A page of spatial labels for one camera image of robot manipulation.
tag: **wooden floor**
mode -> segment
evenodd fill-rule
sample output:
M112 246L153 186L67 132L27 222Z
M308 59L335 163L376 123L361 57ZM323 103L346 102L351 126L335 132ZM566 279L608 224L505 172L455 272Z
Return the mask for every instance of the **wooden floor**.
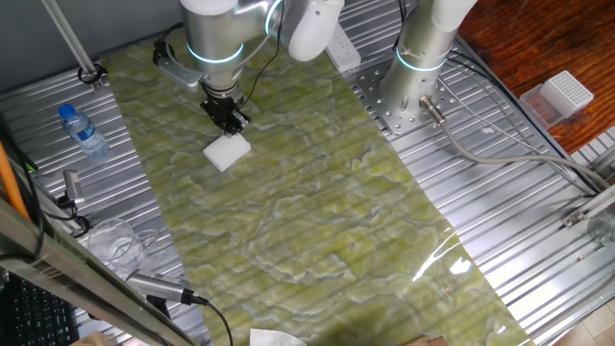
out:
M615 346L615 301L596 310L554 346Z
M479 0L460 33L517 97L562 70L594 93L550 130L568 153L615 125L615 0Z

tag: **blue led ring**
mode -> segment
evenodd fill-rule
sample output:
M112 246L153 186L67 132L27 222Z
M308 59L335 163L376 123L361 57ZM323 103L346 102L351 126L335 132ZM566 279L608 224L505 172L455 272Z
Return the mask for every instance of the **blue led ring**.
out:
M273 16L273 12L276 10L276 8L278 7L278 5L280 5L281 2L282 0L276 0L276 2L271 5L271 9L269 9L269 12L267 13L267 17L265 18L265 33L267 35L269 35L269 24L271 23L271 17Z
M442 63L440 63L438 66L436 67L432 67L432 68L421 68L421 67L416 67L416 66L412 66L411 64L407 63L406 61L404 61L404 59L402 59L402 56L400 55L400 50L399 48L397 49L397 58L400 60L400 62L402 62L402 64L410 69L413 69L415 71L419 71L419 72L431 72L431 71L435 71L436 69L442 67L442 65L444 65L444 62L446 62L446 60L444 60Z
M231 60L237 58L239 56L239 54L241 54L241 51L243 50L243 44L241 44L241 46L239 47L239 49L230 57L224 58L224 59L207 59L207 58L203 58L199 55L197 55L196 53L194 53L192 51L192 48L190 48L190 45L188 44L188 51L190 51L190 54L192 54L192 56L198 60L200 60L201 62L207 62L207 63L223 63L223 62L230 62Z

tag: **blue bottle cap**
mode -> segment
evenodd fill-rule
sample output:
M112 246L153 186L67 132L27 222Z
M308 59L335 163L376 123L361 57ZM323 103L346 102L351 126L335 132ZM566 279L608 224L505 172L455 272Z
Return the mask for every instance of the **blue bottle cap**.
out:
M75 115L75 108L70 105L63 105L58 109L58 113L64 119L69 119Z

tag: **gray cable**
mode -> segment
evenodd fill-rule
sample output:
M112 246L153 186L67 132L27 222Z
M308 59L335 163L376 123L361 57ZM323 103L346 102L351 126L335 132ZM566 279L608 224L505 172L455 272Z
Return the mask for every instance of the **gray cable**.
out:
M256 54L258 53L258 51L260 50L260 48L262 48L262 46L264 46L264 45L265 45L265 43L267 42L267 39L269 39L269 37L270 37L270 36L271 36L271 35L267 35L267 36L265 36L265 37L262 39L262 41L260 42L260 44L258 45L258 47L257 47L255 50L253 50L253 51L252 51L252 53L250 53L250 55L249 55L249 56L247 56L244 60L242 60L242 61L241 61L241 62L237 65L237 67L235 68L235 71L236 71L239 67L243 66L246 62L248 62L248 61L249 61L249 60L250 60L250 59L251 59L254 55L256 55Z
M557 162L557 163L561 163L561 164L567 165L569 167L573 167L575 169L578 169L579 171L587 174L596 183L600 183L600 185L602 185L604 188L609 188L610 187L610 184L605 179L603 179L603 177L599 176L595 172L589 170L586 167L583 167L582 165L580 165L580 164L578 164L576 162L568 161L568 160L563 159L563 158L557 158L557 157L550 156L550 155L526 155L526 156L513 157L513 158L488 159L488 158L482 158L482 157L476 156L476 155L470 153L469 151L465 150L459 144L459 142L457 142L457 140L453 136L453 133L451 133L451 129L449 129L449 126L447 125L446 122L441 123L440 127L442 128L442 131L444 131L444 134L449 138L449 141L457 149L457 151L461 155L466 157L468 160L476 161L478 163L487 163L487 164L505 164L505 163L512 163L512 162L521 162L521 161L551 161L551 162Z
M496 130L498 130L499 132L501 132L502 134L504 134L505 136L507 136L508 138L516 141L517 143L529 148L530 150L532 150L533 152L535 152L538 155L542 155L543 153L540 152L538 149L532 147L531 145L529 145L529 140L527 137L525 137L523 135L523 132L521 130L519 130L519 128L517 127L517 125L515 125L515 123L508 117L508 114L506 114L506 112L504 111L504 108L502 108L502 106L500 105L500 103L498 102L498 100L496 100L493 95L489 92L489 90L486 89L486 87L482 86L482 83L477 80L474 75L472 75L471 73L468 73L464 70L462 70L460 67L461 65L457 65L457 64L453 64L452 62L446 60L446 62L448 62L449 64L453 65L455 68L458 68L459 71L461 71L462 73L466 74L468 77L472 78L474 80L474 82L476 82L483 90L484 92L487 93L487 95L489 95L489 97L491 97L491 99L498 105L498 108L500 109L500 111L502 112L502 114L504 115L504 117L508 120L508 122L510 123L510 125L512 125L516 130L517 133L519 134L519 136L521 136L526 142L524 143L523 141L515 138L514 136L510 135L508 132L500 129L498 126L496 126L494 123L492 123L491 121L483 118L482 116L480 116L478 113L476 113L475 111L473 111L465 102L463 102L463 100L461 100L460 97L458 97L457 95L455 95L455 93L449 88L449 86L446 85L446 83L444 83L444 81L441 78L438 78L438 81L440 81L440 83L442 84L443 87L445 87L450 93L451 95L453 95L453 97L459 102L459 104L461 104L461 106L463 106L469 113L471 113L473 116L477 117L478 119L480 119L481 121L489 124L491 127L495 128ZM559 172L559 174L565 179L567 180L570 184L578 187L579 189L585 191L588 194L594 194L594 191L592 191L589 187L587 187L586 185L580 184L578 181L576 181L576 179L565 169L565 167L563 166L559 166L553 162L548 162L549 166L551 166L555 171Z

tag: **plastic bottle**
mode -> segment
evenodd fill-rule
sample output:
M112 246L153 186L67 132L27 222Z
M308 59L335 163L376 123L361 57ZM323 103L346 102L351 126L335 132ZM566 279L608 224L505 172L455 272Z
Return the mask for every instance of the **plastic bottle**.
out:
M63 120L61 126L89 157L102 158L109 152L105 138L85 113L75 111L71 105L61 106L58 113Z

